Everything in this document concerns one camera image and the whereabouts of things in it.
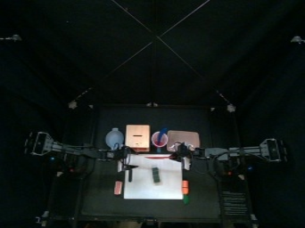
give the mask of orange object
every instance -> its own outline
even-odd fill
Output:
[[[182,181],[182,193],[188,194],[188,181]]]

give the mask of black background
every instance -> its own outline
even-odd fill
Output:
[[[27,135],[61,138],[68,103],[89,87],[79,108],[95,102],[225,106],[218,91],[237,107],[242,145],[274,137],[289,149],[287,164],[257,165],[250,175],[257,218],[269,227],[304,226],[305,46],[290,43],[305,36],[304,1],[202,4],[1,1],[0,37],[23,38],[0,41],[7,227],[31,221],[47,205],[51,173],[23,153]]]

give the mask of light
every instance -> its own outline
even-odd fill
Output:
[[[253,167],[251,166],[249,166],[246,169],[247,169],[247,171],[253,171]]]
[[[305,40],[301,39],[301,37],[298,37],[298,36],[294,36],[290,40],[290,43],[301,43],[301,42],[305,42]]]

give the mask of white paper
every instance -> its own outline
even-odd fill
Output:
[[[132,182],[128,182],[126,171],[124,199],[182,200],[182,171],[180,163],[170,159],[147,159],[167,155],[130,155]],[[158,168],[159,183],[154,183],[152,167]]]

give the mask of green object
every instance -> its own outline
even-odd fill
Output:
[[[183,195],[183,203],[184,204],[188,204],[190,203],[188,195]]]
[[[159,176],[158,176],[158,168],[152,167],[152,178],[154,178],[154,183],[159,182]]]

